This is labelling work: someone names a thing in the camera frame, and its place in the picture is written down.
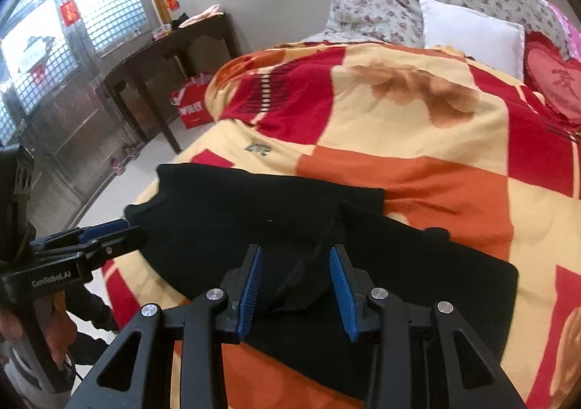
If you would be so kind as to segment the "grey sleeve forearm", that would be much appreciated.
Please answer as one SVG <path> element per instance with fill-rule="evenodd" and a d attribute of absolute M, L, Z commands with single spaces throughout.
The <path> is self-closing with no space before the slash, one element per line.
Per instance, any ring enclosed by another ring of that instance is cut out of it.
<path fill-rule="evenodd" d="M 6 343 L 1 344 L 1 366 L 8 381 L 28 408 L 64 408 L 70 400 L 76 380 L 75 368 L 70 368 L 70 359 L 65 359 L 63 374 L 66 388 L 62 392 L 42 389 L 38 379 L 28 365 L 15 354 Z"/>

